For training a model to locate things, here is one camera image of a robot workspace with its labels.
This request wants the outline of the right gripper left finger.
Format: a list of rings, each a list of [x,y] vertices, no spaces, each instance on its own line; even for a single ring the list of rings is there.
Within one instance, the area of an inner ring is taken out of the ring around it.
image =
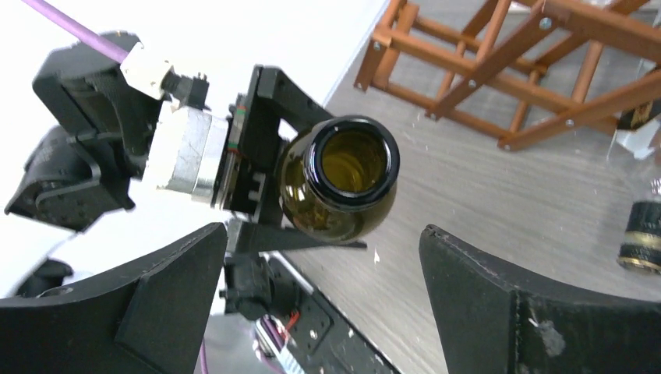
[[[193,372],[227,240],[208,224],[39,297],[3,299],[2,372]]]

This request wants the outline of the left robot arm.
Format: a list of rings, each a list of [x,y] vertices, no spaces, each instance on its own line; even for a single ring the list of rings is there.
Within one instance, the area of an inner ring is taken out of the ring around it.
[[[106,213],[133,209],[138,180],[157,193],[155,207],[109,228],[102,249],[125,238],[133,255],[145,254],[231,213],[259,221],[271,251],[287,236],[305,247],[357,246],[284,229],[264,192],[276,183],[281,121],[303,130],[330,114],[276,66],[253,68],[227,118],[210,113],[208,87],[123,31],[52,51],[33,89],[58,123],[28,158],[6,213],[83,233]]]

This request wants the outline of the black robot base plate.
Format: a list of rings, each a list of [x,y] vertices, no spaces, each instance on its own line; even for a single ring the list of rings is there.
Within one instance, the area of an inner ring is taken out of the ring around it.
[[[228,256],[225,313],[255,323],[267,360],[283,373],[397,373],[398,368],[279,253]]]

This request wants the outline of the green bottle silver capsule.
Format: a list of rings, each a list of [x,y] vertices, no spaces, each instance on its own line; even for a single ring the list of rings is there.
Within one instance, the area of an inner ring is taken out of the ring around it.
[[[281,208],[294,227],[333,245],[354,242],[390,213],[401,166],[394,136],[365,116],[301,131],[277,166]]]

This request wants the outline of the brown wooden wine rack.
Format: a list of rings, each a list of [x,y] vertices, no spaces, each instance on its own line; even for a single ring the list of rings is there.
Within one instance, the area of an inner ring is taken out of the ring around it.
[[[462,30],[420,16],[414,3],[392,1],[369,39],[355,87],[377,88],[424,109],[428,118],[447,118],[493,137],[505,150],[521,150],[583,126],[613,135],[620,124],[617,113],[632,111],[642,122],[651,115],[643,106],[660,96],[655,70],[587,99],[606,47],[660,63],[660,29],[632,16],[641,6],[640,1],[603,8],[580,1],[527,1],[525,21],[500,40],[508,1],[484,2]],[[391,80],[403,54],[445,70],[435,97]],[[508,128],[459,108],[483,86],[518,100]]]

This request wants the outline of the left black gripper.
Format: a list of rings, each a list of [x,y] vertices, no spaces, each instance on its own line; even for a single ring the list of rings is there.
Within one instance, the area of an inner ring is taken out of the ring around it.
[[[227,222],[228,251],[234,254],[336,246],[367,249],[364,242],[331,244],[295,228],[281,228],[284,214],[275,187],[275,167],[284,141],[280,120],[296,131],[333,118],[276,66],[255,65],[248,90],[229,106],[229,124],[212,202],[248,221]]]

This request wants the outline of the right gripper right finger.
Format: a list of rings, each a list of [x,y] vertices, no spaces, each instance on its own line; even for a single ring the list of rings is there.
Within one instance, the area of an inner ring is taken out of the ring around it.
[[[657,373],[660,305],[575,287],[428,225],[419,257],[451,373]]]

